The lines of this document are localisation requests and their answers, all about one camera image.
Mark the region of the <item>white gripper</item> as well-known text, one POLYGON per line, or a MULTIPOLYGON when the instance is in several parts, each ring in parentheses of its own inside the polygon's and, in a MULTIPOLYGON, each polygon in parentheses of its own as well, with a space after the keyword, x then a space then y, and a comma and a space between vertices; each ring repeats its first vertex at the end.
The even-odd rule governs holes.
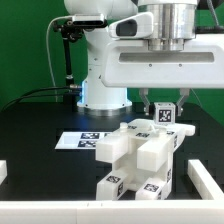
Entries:
POLYGON ((150 51, 147 40, 114 41, 106 47, 101 80, 107 87, 140 88, 146 115, 152 114, 147 88, 182 88, 180 116, 188 88, 224 88, 224 37, 196 37, 183 51, 150 51))

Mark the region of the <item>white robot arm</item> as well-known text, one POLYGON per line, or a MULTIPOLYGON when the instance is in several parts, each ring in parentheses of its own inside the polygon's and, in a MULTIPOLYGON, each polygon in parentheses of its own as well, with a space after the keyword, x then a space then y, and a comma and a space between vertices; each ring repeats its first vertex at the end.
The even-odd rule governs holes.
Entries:
POLYGON ((64 0, 87 40, 88 74, 78 107, 93 113, 129 108, 137 88, 146 108, 150 89, 224 89, 224 34, 198 31, 200 0, 64 0))

